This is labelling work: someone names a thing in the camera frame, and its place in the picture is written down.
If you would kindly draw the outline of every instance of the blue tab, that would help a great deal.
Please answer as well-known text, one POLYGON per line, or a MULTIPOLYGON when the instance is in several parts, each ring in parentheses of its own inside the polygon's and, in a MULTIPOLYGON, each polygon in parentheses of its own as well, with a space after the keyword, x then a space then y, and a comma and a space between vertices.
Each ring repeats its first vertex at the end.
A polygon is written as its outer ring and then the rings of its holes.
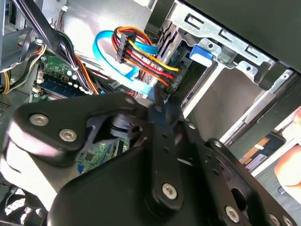
POLYGON ((196 61, 206 67, 210 67, 212 65, 212 53, 204 50, 198 45, 195 45, 190 52, 189 58, 193 61, 196 61))

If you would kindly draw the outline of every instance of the wire bundle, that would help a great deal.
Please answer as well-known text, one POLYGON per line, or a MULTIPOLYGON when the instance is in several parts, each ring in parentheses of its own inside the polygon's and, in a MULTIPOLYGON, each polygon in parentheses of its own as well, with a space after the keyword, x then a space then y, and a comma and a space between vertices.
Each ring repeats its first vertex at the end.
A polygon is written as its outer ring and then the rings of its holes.
MULTIPOLYGON (((112 44, 115 52, 118 51, 118 46, 120 44, 120 36, 124 32, 135 32, 137 34, 137 39, 147 45, 152 46, 153 43, 148 38, 148 36, 141 30, 135 27, 118 27, 115 29, 112 35, 112 44)), ((166 87, 169 87, 170 81, 174 79, 175 73, 179 71, 178 68, 170 67, 163 62, 156 59, 154 56, 141 50, 135 43, 131 40, 128 41, 128 46, 125 52, 124 59, 132 65, 139 67, 144 73, 151 75, 162 82, 166 87)))
MULTIPOLYGON (((73 44, 69 37, 51 28, 47 19, 33 0, 13 0, 13 2, 25 17, 30 27, 42 38, 48 48, 75 71, 84 91, 90 94, 100 94, 100 90, 93 83, 86 67, 75 55, 73 44)), ((63 26, 62 17, 63 14, 61 14, 60 18, 60 27, 63 26)))
POLYGON ((10 78, 6 78, 6 76, 5 76, 5 74, 6 73, 8 74, 8 72, 4 72, 5 88, 4 88, 3 94, 8 94, 12 90, 22 86, 27 81, 27 79, 29 78, 29 76, 33 70, 34 65, 41 58, 41 56, 45 53, 45 51, 46 51, 46 45, 43 45, 40 48, 40 50, 38 51, 37 56, 32 56, 31 58, 29 58, 23 75, 13 84, 10 85, 10 78))

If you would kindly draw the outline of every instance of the motherboard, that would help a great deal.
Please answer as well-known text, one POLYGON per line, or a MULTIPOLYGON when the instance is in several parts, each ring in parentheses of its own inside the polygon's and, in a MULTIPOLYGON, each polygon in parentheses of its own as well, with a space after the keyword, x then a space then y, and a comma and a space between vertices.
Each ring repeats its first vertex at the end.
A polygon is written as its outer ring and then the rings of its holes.
MULTIPOLYGON (((107 81, 116 91, 124 91, 116 86, 114 80, 107 81)), ((62 98, 88 96, 81 90, 74 71, 51 54, 41 57, 37 79, 32 88, 31 102, 52 101, 62 98)), ((129 148, 129 140, 117 138, 112 143, 95 144, 88 152, 82 153, 78 159, 79 173, 86 173, 91 169, 112 159, 117 154, 129 148)))

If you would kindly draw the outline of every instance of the white connector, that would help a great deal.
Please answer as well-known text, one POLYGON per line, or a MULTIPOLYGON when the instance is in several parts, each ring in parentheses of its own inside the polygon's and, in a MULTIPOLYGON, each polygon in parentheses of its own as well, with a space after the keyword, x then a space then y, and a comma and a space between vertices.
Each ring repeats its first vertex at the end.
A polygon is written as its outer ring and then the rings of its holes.
POLYGON ((64 6, 62 7, 62 11, 67 12, 67 10, 68 10, 68 6, 64 5, 64 6))

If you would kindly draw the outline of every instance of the finger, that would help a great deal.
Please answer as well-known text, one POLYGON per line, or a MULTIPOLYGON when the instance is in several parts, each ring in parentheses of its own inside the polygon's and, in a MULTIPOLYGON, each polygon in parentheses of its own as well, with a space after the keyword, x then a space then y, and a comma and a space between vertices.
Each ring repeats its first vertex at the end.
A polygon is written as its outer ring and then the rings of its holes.
POLYGON ((279 182, 284 186, 301 183, 301 146, 297 145, 281 156, 274 168, 279 182))
POLYGON ((301 184, 295 186, 282 186, 298 203, 301 204, 301 184))

